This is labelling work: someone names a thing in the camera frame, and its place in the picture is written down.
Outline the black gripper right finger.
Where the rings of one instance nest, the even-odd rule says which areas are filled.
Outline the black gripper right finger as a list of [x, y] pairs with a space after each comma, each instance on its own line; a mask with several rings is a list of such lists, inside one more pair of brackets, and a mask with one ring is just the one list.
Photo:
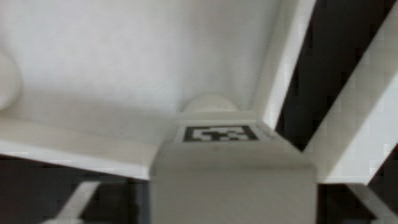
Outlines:
[[365, 185], [317, 185], [315, 224], [398, 224], [398, 214]]

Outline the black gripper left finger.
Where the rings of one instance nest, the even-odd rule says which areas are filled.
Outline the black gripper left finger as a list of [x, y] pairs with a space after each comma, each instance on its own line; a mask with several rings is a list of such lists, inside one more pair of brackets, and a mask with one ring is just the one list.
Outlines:
[[148, 224], [145, 184], [81, 182], [54, 217], [40, 224]]

